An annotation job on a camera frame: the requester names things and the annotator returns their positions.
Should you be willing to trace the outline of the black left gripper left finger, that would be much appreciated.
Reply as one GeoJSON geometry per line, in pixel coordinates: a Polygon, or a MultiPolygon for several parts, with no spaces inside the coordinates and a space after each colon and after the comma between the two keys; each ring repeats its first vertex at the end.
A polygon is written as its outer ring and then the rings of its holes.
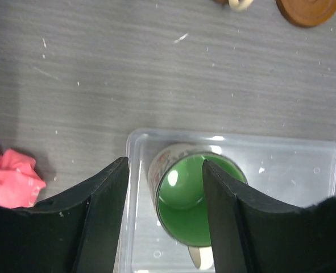
{"type": "Polygon", "coordinates": [[[112,272],[128,178],[120,157],[32,208],[0,206],[0,272],[112,272]]]}

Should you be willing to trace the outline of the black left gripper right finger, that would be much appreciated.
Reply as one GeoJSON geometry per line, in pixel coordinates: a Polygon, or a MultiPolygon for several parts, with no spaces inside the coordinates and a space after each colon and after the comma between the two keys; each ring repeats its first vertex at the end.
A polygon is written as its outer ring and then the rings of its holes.
{"type": "Polygon", "coordinates": [[[307,208],[202,166],[216,272],[336,272],[336,196],[307,208]]]}

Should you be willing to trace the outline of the brown ringed wooden coaster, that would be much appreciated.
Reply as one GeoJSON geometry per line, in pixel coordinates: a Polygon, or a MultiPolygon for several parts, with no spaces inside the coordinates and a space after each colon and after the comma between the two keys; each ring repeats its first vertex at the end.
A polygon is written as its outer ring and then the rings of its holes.
{"type": "Polygon", "coordinates": [[[336,0],[275,0],[282,16],[297,27],[316,27],[336,12],[336,0]]]}

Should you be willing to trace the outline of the yellow mug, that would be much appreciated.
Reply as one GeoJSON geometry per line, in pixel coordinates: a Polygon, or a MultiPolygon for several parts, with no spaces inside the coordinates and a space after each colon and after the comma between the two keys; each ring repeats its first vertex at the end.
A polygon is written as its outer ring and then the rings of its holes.
{"type": "Polygon", "coordinates": [[[228,0],[228,4],[233,11],[246,10],[254,0],[228,0]]]}

